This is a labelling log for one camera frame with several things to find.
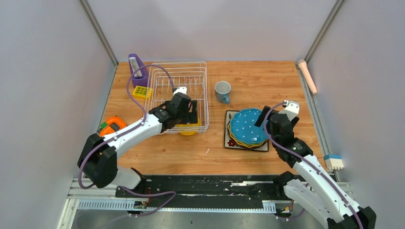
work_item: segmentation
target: yellow box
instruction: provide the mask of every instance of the yellow box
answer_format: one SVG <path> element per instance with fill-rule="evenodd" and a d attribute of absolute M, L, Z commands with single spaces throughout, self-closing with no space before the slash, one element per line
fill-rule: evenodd
<path fill-rule="evenodd" d="M 134 97 L 135 99 L 149 99 L 152 96 L 152 92 L 152 88 L 136 86 L 134 92 L 132 92 L 132 97 Z"/>

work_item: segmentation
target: wooden handle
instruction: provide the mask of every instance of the wooden handle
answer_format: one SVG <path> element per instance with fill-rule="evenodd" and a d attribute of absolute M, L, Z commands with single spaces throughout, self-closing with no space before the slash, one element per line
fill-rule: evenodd
<path fill-rule="evenodd" d="M 301 59 L 297 62 L 298 68 L 302 71 L 305 80 L 307 81 L 308 87 L 311 90 L 312 94 L 316 94 L 318 91 L 316 90 L 314 81 L 312 80 L 311 74 L 308 71 L 307 62 Z"/>

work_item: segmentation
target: mug handle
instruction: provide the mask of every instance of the mug handle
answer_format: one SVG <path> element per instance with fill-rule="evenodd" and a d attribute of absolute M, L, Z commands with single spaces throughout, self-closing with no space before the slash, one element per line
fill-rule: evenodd
<path fill-rule="evenodd" d="M 229 96 L 227 96 L 227 95 L 224 96 L 223 101 L 224 101 L 224 104 L 229 104 L 230 103 Z"/>

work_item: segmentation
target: mug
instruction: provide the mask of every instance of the mug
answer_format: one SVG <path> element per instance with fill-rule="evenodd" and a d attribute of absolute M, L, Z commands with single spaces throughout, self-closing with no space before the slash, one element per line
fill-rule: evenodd
<path fill-rule="evenodd" d="M 229 93 L 231 92 L 231 84 L 227 81 L 219 81 L 215 85 L 215 96 L 218 102 L 229 104 Z"/>

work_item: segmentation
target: purple holder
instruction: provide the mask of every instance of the purple holder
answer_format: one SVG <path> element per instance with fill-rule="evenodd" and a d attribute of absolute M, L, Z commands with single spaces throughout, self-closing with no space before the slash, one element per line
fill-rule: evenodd
<path fill-rule="evenodd" d="M 134 71 L 132 70 L 131 67 L 131 62 L 129 61 L 130 57 L 135 57 L 135 60 L 137 61 L 137 64 L 139 67 L 142 67 L 144 64 L 143 62 L 140 60 L 140 58 L 138 57 L 138 55 L 136 54 L 130 54 L 128 56 L 128 62 L 129 62 L 129 69 L 131 70 L 131 75 L 134 73 Z M 142 76 L 140 78 L 132 78 L 132 85 L 134 86 L 134 88 L 139 85 L 139 86 L 143 86 L 143 87 L 148 87 L 148 79 L 149 79 L 149 72 L 147 70 L 147 68 L 143 68 L 140 70 Z"/>

